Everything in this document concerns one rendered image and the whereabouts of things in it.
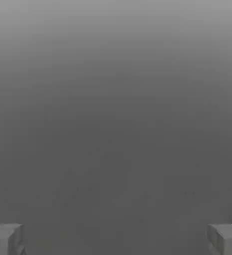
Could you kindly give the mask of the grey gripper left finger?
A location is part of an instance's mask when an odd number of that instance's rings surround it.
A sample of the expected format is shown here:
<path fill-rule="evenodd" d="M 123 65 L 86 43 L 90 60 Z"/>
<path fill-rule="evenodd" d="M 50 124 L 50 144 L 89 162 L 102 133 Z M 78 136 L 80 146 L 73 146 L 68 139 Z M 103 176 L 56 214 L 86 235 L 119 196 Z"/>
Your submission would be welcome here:
<path fill-rule="evenodd" d="M 24 225 L 0 224 L 0 255 L 26 255 Z"/>

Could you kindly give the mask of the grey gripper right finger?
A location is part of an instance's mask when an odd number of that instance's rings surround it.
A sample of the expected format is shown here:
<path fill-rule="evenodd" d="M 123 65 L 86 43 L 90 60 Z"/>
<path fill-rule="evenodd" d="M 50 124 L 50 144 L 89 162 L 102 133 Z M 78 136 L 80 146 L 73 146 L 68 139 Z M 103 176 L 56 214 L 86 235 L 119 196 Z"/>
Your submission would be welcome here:
<path fill-rule="evenodd" d="M 232 224 L 209 224 L 206 236 L 210 255 L 232 255 Z"/>

